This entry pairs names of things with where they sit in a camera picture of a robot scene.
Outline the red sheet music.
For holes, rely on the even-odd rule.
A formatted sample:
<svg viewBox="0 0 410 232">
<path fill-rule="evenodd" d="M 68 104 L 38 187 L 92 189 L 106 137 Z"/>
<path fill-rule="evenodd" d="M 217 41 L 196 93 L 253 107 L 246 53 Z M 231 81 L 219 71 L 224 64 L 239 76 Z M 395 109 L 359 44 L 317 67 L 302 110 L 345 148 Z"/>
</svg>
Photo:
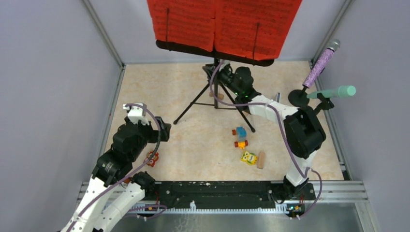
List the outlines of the red sheet music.
<svg viewBox="0 0 410 232">
<path fill-rule="evenodd" d="M 213 50 L 213 0 L 148 0 L 147 5 L 156 40 Z"/>
<path fill-rule="evenodd" d="M 300 0 L 215 1 L 214 48 L 256 61 L 279 57 Z"/>
</svg>

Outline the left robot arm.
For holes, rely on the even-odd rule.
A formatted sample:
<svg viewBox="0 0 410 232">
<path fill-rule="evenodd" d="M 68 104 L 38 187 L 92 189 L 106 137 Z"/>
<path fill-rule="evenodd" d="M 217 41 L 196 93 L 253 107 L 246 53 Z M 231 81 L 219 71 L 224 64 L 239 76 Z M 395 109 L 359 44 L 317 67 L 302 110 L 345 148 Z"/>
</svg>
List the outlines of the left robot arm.
<svg viewBox="0 0 410 232">
<path fill-rule="evenodd" d="M 157 130 L 144 116 L 127 116 L 124 120 L 113 135 L 111 147 L 97 159 L 86 193 L 62 231 L 109 232 L 133 205 L 154 196 L 155 187 L 147 180 L 149 175 L 139 172 L 135 177 L 142 177 L 143 181 L 132 180 L 105 208 L 116 188 L 130 177 L 133 163 L 146 145 L 158 145 L 170 137 L 172 125 L 159 116 L 154 117 L 154 123 L 159 127 Z"/>
</svg>

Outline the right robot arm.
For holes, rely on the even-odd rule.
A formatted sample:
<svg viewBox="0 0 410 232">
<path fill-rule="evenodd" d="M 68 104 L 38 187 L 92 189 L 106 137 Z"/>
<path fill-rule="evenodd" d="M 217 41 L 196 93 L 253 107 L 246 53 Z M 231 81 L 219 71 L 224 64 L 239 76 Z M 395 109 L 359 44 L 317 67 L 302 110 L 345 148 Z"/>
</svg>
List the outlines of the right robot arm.
<svg viewBox="0 0 410 232">
<path fill-rule="evenodd" d="M 210 82 L 217 82 L 235 94 L 230 106 L 278 124 L 291 158 L 283 180 L 283 193 L 289 199 L 297 199 L 308 183 L 313 159 L 326 140 L 317 118 L 319 108 L 289 106 L 264 96 L 254 89 L 248 67 L 238 67 L 233 71 L 229 64 L 220 62 L 211 71 Z"/>
</svg>

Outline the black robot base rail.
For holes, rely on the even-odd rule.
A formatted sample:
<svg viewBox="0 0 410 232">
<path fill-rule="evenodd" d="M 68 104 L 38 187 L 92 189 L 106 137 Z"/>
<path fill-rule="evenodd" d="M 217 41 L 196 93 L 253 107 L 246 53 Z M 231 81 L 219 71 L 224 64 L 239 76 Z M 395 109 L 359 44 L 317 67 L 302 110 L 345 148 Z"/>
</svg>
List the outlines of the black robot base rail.
<svg viewBox="0 0 410 232">
<path fill-rule="evenodd" d="M 168 209 L 273 209 L 280 203 L 314 200 L 311 183 L 291 187 L 281 181 L 162 181 L 146 193 L 145 201 Z"/>
</svg>

